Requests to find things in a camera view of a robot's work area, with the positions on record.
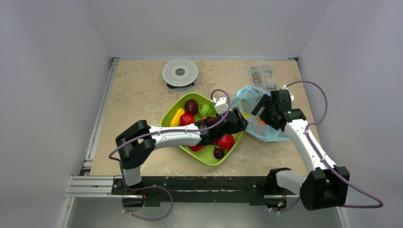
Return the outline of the light blue plastic bag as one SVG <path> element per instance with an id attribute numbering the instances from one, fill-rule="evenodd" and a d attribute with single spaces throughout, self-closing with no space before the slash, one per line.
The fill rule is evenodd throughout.
<path id="1" fill-rule="evenodd" d="M 256 137 L 263 142 L 286 142 L 289 138 L 281 130 L 275 130 L 269 125 L 262 125 L 257 121 L 260 119 L 258 116 L 253 116 L 251 114 L 252 110 L 258 103 L 258 100 L 264 95 L 270 95 L 269 92 L 248 85 L 243 89 L 239 90 L 231 103 L 232 108 L 238 108 L 242 112 L 246 112 L 249 118 L 246 119 L 249 124 L 246 128 L 246 132 L 250 135 Z"/>

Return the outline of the red fake apple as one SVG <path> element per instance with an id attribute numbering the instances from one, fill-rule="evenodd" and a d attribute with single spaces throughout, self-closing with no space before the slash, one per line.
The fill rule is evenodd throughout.
<path id="1" fill-rule="evenodd" d="M 222 150 L 230 150 L 235 144 L 235 139 L 232 135 L 226 134 L 220 140 L 217 141 L 217 145 Z"/>

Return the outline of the red fake pomegranate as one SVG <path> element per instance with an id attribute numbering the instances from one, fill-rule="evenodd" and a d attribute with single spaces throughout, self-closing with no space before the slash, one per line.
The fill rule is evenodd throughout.
<path id="1" fill-rule="evenodd" d="M 193 152 L 198 152 L 198 151 L 200 151 L 201 149 L 203 149 L 204 146 L 203 146 L 203 145 L 197 145 L 197 146 L 189 146 L 188 148 L 189 148 L 191 151 L 193 151 Z"/>

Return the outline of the red fake peach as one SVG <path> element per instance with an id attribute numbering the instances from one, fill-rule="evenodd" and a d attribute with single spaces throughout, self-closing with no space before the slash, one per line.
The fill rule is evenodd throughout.
<path id="1" fill-rule="evenodd" d="M 195 123 L 195 117 L 191 113 L 184 113 L 180 117 L 180 126 L 186 126 Z"/>

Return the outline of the orange fake fruit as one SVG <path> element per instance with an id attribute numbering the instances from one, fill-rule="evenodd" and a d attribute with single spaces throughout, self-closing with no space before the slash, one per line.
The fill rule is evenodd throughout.
<path id="1" fill-rule="evenodd" d="M 261 123 L 262 125 L 266 125 L 266 123 L 265 123 L 263 120 L 261 120 L 261 119 L 257 119 L 257 121 L 258 121 L 259 123 Z"/>

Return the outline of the yellow fake fruit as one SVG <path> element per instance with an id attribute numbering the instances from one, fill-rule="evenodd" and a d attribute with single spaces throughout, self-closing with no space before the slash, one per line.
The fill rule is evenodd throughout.
<path id="1" fill-rule="evenodd" d="M 245 119 L 248 119 L 249 118 L 249 115 L 246 113 L 246 112 L 242 112 L 242 115 L 243 115 L 243 117 L 245 118 Z"/>

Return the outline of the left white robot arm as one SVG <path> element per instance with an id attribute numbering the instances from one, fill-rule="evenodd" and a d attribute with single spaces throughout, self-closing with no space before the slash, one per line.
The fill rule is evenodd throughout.
<path id="1" fill-rule="evenodd" d="M 245 131 L 247 126 L 248 121 L 238 108 L 186 126 L 155 127 L 145 120 L 137 121 L 115 139 L 124 177 L 123 188 L 129 194 L 141 190 L 140 166 L 154 150 L 211 145 L 225 135 Z"/>

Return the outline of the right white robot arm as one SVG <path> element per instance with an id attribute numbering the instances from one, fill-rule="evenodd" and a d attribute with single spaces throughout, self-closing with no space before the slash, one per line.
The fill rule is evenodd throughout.
<path id="1" fill-rule="evenodd" d="M 251 112 L 268 126 L 281 130 L 297 149 L 305 168 L 306 177 L 289 168 L 271 169 L 267 188 L 272 193 L 287 189 L 299 196 L 305 209 L 312 211 L 345 205 L 350 173 L 346 167 L 339 167 L 320 146 L 308 121 L 300 109 L 292 108 L 288 90 L 273 90 L 264 94 Z"/>

